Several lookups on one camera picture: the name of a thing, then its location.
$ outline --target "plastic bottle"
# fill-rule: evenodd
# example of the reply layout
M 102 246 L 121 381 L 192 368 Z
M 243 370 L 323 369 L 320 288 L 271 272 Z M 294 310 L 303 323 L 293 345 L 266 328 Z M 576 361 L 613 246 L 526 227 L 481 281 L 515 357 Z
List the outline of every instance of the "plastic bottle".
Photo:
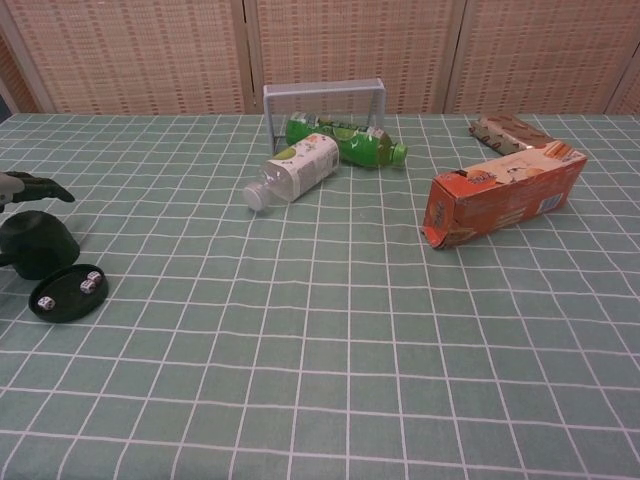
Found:
M 258 178 L 244 188 L 249 208 L 264 210 L 273 196 L 293 202 L 340 166 L 336 142 L 314 133 L 267 160 Z
M 287 121 L 285 135 L 289 145 L 311 133 L 329 135 L 338 143 L 342 160 L 362 167 L 402 167 L 407 156 L 405 145 L 393 143 L 389 135 L 377 127 L 359 127 L 300 112 Z

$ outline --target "dice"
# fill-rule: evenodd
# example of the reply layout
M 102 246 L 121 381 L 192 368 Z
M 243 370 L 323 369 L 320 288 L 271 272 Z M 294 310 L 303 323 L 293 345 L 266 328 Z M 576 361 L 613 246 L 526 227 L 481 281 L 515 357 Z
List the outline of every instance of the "dice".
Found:
M 102 275 L 100 275 L 100 272 L 96 271 L 89 272 L 89 274 L 87 275 L 87 280 L 91 280 L 96 285 L 100 285 L 100 282 L 102 281 Z
M 46 312 L 53 310 L 53 307 L 55 306 L 56 306 L 56 302 L 51 297 L 42 297 L 38 300 L 38 307 L 40 307 L 42 310 Z
M 85 295 L 90 295 L 95 292 L 96 287 L 97 285 L 95 284 L 95 282 L 92 282 L 91 280 L 85 280 L 80 284 L 80 291 Z

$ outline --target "woven panel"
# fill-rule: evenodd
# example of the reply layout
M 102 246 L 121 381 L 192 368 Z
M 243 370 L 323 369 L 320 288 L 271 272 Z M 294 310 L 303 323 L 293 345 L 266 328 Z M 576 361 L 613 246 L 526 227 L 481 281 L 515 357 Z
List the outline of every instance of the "woven panel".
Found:
M 243 112 L 231 1 L 8 0 L 59 112 Z
M 627 74 L 631 75 L 631 80 L 625 85 L 625 91 L 617 105 L 613 107 L 612 113 L 621 115 L 640 114 L 640 53 L 634 59 L 635 69 Z
M 470 6 L 447 102 L 453 112 L 602 113 L 640 18 L 638 0 Z
M 0 80 L 20 112 L 40 111 L 2 35 L 0 35 Z
M 451 0 L 256 0 L 265 84 L 382 78 L 387 111 L 440 111 L 461 19 Z M 368 102 L 350 100 L 362 110 Z M 344 99 L 323 103 L 345 108 Z

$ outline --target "green tablecloth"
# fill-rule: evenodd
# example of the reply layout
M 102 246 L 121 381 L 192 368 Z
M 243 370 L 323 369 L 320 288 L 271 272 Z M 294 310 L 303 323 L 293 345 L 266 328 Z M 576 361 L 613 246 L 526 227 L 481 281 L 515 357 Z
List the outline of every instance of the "green tablecloth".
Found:
M 0 476 L 640 478 L 640 121 L 523 116 L 589 154 L 570 204 L 435 251 L 431 178 L 496 156 L 472 118 L 389 116 L 406 170 L 258 216 L 259 116 L 0 125 L 0 171 L 78 199 L 7 212 L 57 215 L 111 284 L 49 325 L 0 270 Z

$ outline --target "green bottle cap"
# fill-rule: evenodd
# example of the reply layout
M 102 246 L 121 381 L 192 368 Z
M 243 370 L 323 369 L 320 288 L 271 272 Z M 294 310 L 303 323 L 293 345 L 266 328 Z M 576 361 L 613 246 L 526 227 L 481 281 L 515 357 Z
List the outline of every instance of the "green bottle cap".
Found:
M 391 165 L 403 167 L 405 158 L 407 158 L 407 146 L 402 143 L 396 143 L 391 151 Z

